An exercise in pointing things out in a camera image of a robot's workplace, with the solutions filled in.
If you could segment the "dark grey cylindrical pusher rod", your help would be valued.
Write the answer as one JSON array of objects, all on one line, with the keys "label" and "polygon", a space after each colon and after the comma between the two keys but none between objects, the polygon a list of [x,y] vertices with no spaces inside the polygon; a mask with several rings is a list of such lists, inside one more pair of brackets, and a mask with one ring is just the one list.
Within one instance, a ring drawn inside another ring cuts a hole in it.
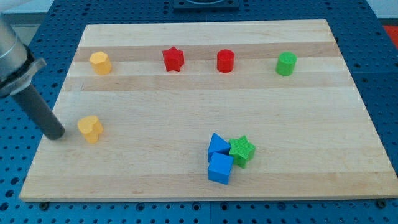
[{"label": "dark grey cylindrical pusher rod", "polygon": [[12,95],[12,98],[47,139],[57,140],[64,135],[65,128],[32,84]]}]

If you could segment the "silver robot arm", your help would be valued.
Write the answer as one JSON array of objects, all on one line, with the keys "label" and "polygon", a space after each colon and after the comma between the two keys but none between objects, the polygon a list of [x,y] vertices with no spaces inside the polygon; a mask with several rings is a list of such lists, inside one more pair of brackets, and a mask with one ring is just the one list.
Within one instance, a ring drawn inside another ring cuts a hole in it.
[{"label": "silver robot arm", "polygon": [[61,138],[65,129],[32,84],[46,66],[35,58],[14,29],[1,18],[1,98],[11,96],[49,140]]}]

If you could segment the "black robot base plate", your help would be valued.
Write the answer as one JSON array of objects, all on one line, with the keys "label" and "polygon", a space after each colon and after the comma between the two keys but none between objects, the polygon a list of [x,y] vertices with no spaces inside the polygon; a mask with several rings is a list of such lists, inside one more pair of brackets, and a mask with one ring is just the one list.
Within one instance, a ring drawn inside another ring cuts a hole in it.
[{"label": "black robot base plate", "polygon": [[174,11],[238,9],[240,0],[171,0]]}]

